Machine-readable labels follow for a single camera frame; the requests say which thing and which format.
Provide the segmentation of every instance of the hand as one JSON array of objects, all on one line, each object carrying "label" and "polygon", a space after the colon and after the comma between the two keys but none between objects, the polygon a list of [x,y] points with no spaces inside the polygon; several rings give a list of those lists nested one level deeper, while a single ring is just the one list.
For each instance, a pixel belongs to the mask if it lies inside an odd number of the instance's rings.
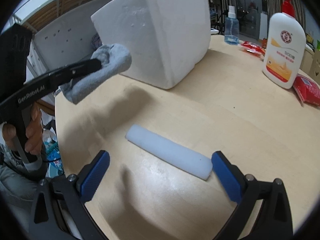
[{"label": "hand", "polygon": [[[42,125],[41,111],[36,104],[31,108],[31,122],[26,128],[28,141],[25,144],[25,151],[33,155],[38,155],[42,147]],[[6,123],[2,128],[2,136],[7,146],[16,151],[12,139],[16,136],[16,128],[12,124]]]}]

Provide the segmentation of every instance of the white spray cap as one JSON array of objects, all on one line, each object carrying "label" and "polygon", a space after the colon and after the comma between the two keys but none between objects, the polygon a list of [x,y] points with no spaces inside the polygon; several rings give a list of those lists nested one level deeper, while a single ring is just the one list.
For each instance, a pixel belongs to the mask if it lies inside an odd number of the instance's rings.
[{"label": "white spray cap", "polygon": [[228,17],[229,18],[233,18],[233,19],[236,18],[236,12],[235,12],[235,7],[234,6],[229,5]]}]

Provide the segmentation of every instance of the round red logo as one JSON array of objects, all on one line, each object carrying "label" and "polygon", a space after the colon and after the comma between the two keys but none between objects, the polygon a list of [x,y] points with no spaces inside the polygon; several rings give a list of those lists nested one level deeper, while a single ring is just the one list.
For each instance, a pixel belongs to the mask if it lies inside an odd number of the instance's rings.
[{"label": "round red logo", "polygon": [[285,42],[285,43],[290,43],[292,41],[292,37],[291,34],[287,31],[282,31],[281,32],[281,39]]}]

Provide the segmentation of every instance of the red plastic wrapper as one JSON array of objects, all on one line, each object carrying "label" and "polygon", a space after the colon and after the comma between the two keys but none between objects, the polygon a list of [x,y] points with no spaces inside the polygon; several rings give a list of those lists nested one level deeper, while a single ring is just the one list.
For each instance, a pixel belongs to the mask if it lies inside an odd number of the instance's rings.
[{"label": "red plastic wrapper", "polygon": [[245,41],[244,43],[242,43],[241,46],[245,51],[250,52],[260,58],[264,56],[266,53],[265,49],[248,41]]},{"label": "red plastic wrapper", "polygon": [[320,106],[320,88],[315,82],[298,74],[294,80],[293,88],[297,92],[302,103]]}]

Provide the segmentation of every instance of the round table top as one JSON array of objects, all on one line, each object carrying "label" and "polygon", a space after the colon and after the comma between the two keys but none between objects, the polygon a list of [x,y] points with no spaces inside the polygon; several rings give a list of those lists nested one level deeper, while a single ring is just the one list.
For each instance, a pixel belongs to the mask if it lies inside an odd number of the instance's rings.
[{"label": "round table top", "polygon": [[117,75],[78,105],[56,97],[66,175],[77,174],[99,150],[110,153],[110,167],[86,203],[110,240],[212,239],[236,207],[214,173],[203,181],[128,142],[133,124],[209,158],[221,150],[258,180],[281,178],[297,229],[320,189],[320,111],[302,106],[293,89],[274,84],[261,66],[216,35],[204,58],[170,90]]}]

